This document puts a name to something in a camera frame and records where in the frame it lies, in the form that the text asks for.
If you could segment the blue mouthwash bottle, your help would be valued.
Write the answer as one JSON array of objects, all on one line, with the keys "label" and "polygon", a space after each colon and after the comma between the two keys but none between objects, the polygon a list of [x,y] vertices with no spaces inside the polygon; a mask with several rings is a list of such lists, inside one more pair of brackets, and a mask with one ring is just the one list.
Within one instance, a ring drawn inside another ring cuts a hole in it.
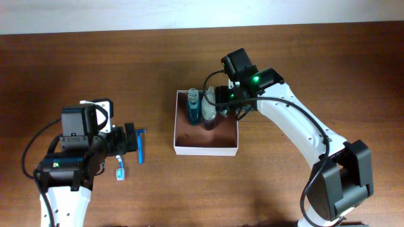
[{"label": "blue mouthwash bottle", "polygon": [[200,118],[199,91],[191,88],[187,91],[188,119],[191,125],[198,125]]}]

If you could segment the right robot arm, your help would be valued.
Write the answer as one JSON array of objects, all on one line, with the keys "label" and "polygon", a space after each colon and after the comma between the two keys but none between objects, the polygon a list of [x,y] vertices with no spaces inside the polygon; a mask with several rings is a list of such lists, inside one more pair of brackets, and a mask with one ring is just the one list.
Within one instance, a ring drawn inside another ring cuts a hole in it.
[{"label": "right robot arm", "polygon": [[298,226],[339,226],[345,215],[374,193],[371,150],[332,131],[294,95],[274,69],[260,71],[244,49],[221,60],[227,86],[215,92],[217,110],[240,120],[258,111],[292,141],[311,173],[300,197]]}]

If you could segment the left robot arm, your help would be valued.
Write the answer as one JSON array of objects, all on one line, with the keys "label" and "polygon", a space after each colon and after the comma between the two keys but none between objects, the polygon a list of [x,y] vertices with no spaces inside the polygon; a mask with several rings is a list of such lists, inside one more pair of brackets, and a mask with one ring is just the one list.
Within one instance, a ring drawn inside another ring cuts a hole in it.
[{"label": "left robot arm", "polygon": [[138,150],[134,124],[113,126],[113,116],[108,98],[62,109],[62,132],[33,171],[41,226],[83,226],[93,181],[105,170],[105,159]]}]

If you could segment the blue disposable razor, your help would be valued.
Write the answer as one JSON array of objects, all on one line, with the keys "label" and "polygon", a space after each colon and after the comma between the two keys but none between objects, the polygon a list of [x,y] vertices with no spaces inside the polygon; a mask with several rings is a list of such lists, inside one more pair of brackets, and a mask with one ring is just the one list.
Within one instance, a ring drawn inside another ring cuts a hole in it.
[{"label": "blue disposable razor", "polygon": [[136,130],[136,138],[137,138],[137,143],[138,143],[138,163],[139,164],[143,164],[143,162],[144,162],[142,135],[145,133],[146,133],[145,129]]}]

